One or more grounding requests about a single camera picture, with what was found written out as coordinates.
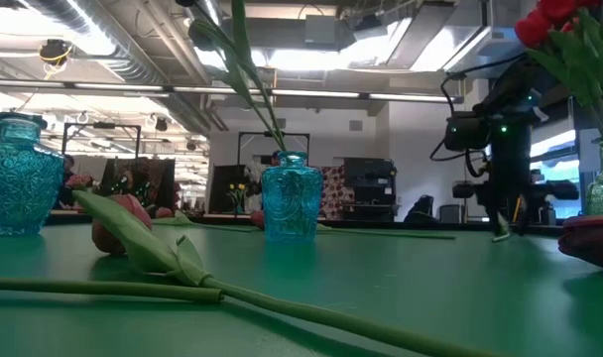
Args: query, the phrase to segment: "patterned cloth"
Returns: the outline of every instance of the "patterned cloth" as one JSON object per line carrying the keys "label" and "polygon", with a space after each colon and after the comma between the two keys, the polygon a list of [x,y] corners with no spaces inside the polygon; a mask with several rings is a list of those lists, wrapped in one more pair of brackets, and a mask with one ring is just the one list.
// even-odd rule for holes
{"label": "patterned cloth", "polygon": [[342,203],[354,202],[354,190],[343,186],[345,174],[343,166],[318,168],[323,174],[323,193],[321,194],[321,210],[319,215],[329,220],[341,220]]}

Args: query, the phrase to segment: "blue glass vase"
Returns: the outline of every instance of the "blue glass vase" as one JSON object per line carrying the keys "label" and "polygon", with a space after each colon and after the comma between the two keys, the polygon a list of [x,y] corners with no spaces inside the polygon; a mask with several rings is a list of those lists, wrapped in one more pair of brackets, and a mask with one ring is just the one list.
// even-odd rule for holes
{"label": "blue glass vase", "polygon": [[312,242],[323,176],[304,165],[305,153],[281,152],[280,165],[262,174],[267,242]]}
{"label": "blue glass vase", "polygon": [[37,234],[57,199],[63,156],[40,144],[39,115],[0,113],[0,235]]}

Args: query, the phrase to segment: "ceiling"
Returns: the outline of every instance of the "ceiling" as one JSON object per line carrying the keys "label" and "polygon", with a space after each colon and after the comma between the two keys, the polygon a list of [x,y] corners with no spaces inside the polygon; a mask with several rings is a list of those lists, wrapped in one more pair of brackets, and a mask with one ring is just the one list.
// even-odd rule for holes
{"label": "ceiling", "polygon": [[[65,21],[61,21],[59,14],[44,17],[22,8],[21,5],[8,7],[19,4],[18,1],[24,4],[40,2],[0,0],[0,78],[47,77],[48,80],[74,82],[123,82],[124,77],[114,69],[114,57],[106,56],[112,51],[101,56],[91,53],[88,50],[90,46],[84,46],[82,43],[84,37],[78,31],[72,31]],[[70,1],[77,0],[58,0],[53,3],[66,5]],[[204,2],[207,6],[217,9],[217,14],[224,23],[230,13],[230,1]],[[460,59],[452,69],[501,58],[520,48],[517,41],[510,39],[509,31],[513,25],[511,19],[520,17],[519,2],[491,2],[494,7],[486,10],[480,7],[482,2],[478,0],[248,0],[246,7],[253,50],[262,56],[261,60],[265,62],[258,64],[275,67],[263,75],[267,84],[278,88],[308,90],[439,95],[438,86],[444,78],[444,73],[438,69],[446,63],[446,60],[440,61],[440,58],[453,56],[485,28],[481,11],[485,11],[489,31],[473,52]],[[87,3],[91,4],[79,2],[84,11],[87,11],[88,19],[99,24],[98,29],[108,34],[112,43],[126,45],[119,53],[119,59],[140,59],[140,62],[159,78],[155,79],[156,82],[159,80],[161,83],[170,84],[223,85],[210,70],[216,65],[216,59],[211,58],[212,53],[193,50],[187,35],[189,13],[174,0],[98,0]],[[317,55],[318,59],[314,60],[312,56],[318,54],[316,51],[309,53],[309,49],[300,48],[296,44],[302,43],[303,46],[303,37],[308,36],[306,20],[311,17],[307,16],[321,13],[324,18],[318,19],[319,21],[327,18],[334,22],[337,39],[329,48],[322,49],[322,57]],[[355,42],[353,29],[358,26],[364,15],[375,13],[382,20],[383,28],[388,30],[388,34]],[[498,16],[492,19],[491,14]],[[167,19],[171,22],[169,26],[164,23]],[[160,36],[154,21],[158,22],[166,36]],[[37,56],[38,48],[47,39],[65,39],[75,44],[69,60],[59,70],[53,70]],[[188,51],[183,51],[181,47],[185,44]],[[285,51],[290,49],[304,52],[289,54],[286,58]],[[327,64],[331,60],[334,60],[335,65]],[[450,86],[452,95],[457,94],[458,87]],[[224,118],[217,120],[215,115],[209,115],[216,107],[246,106],[246,103],[234,95],[202,97],[200,94],[188,93],[172,94],[171,98],[157,98],[141,96],[137,92],[127,93],[127,96],[123,94],[125,93],[100,91],[70,91],[61,94],[47,89],[18,91],[0,88],[0,110],[23,106],[24,111],[46,113],[59,123],[76,120],[79,114],[85,113],[90,123],[106,121],[140,125],[144,138],[165,138],[169,141],[163,143],[162,148],[159,148],[161,145],[158,143],[145,145],[145,151],[182,152],[187,140],[199,138],[198,135],[208,136],[209,131],[233,130],[232,127],[227,127]],[[376,115],[381,108],[378,102],[367,100],[284,96],[277,97],[275,105],[281,108],[315,110],[361,109],[368,110],[369,115]],[[154,123],[159,117],[168,118],[169,127],[166,132],[155,129]],[[60,126],[61,124],[53,126],[54,131],[47,131],[45,135],[60,135],[61,132],[56,132],[60,130]],[[99,131],[92,128],[88,131],[99,134]],[[118,134],[100,134],[126,136],[122,131]],[[56,139],[50,143],[54,147],[60,144]],[[74,144],[74,147],[82,150],[87,147],[85,144]],[[129,149],[134,146],[131,142],[123,142],[122,145]],[[206,160],[206,142],[199,141],[198,145],[199,149],[196,151],[200,151]]]}

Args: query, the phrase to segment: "tulip stem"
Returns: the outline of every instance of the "tulip stem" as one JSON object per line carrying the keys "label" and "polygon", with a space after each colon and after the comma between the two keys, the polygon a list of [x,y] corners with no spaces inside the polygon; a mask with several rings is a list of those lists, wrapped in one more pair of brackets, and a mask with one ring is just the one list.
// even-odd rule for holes
{"label": "tulip stem", "polygon": [[218,289],[144,283],[72,282],[18,278],[0,278],[0,291],[174,298],[202,303],[218,303],[223,298]]}
{"label": "tulip stem", "polygon": [[214,278],[202,282],[207,288],[222,290],[226,296],[237,298],[273,312],[326,326],[342,329],[373,340],[385,342],[393,346],[405,348],[427,356],[438,357],[492,357],[494,354],[471,350],[462,346],[420,336],[403,329],[365,320],[346,313],[332,311],[303,303],[286,301],[268,297],[230,284],[222,283]]}

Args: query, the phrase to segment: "green tabletop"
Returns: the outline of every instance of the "green tabletop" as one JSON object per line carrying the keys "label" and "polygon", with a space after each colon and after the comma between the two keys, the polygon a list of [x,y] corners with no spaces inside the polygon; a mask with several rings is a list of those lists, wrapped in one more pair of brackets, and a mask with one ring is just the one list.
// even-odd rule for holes
{"label": "green tabletop", "polygon": [[[187,235],[225,282],[504,356],[603,356],[603,271],[554,239],[444,232],[456,240],[319,235],[268,245],[263,233],[155,227]],[[159,281],[106,257],[89,225],[0,237],[0,276]],[[413,356],[264,312],[166,299],[0,292],[0,356]]]}

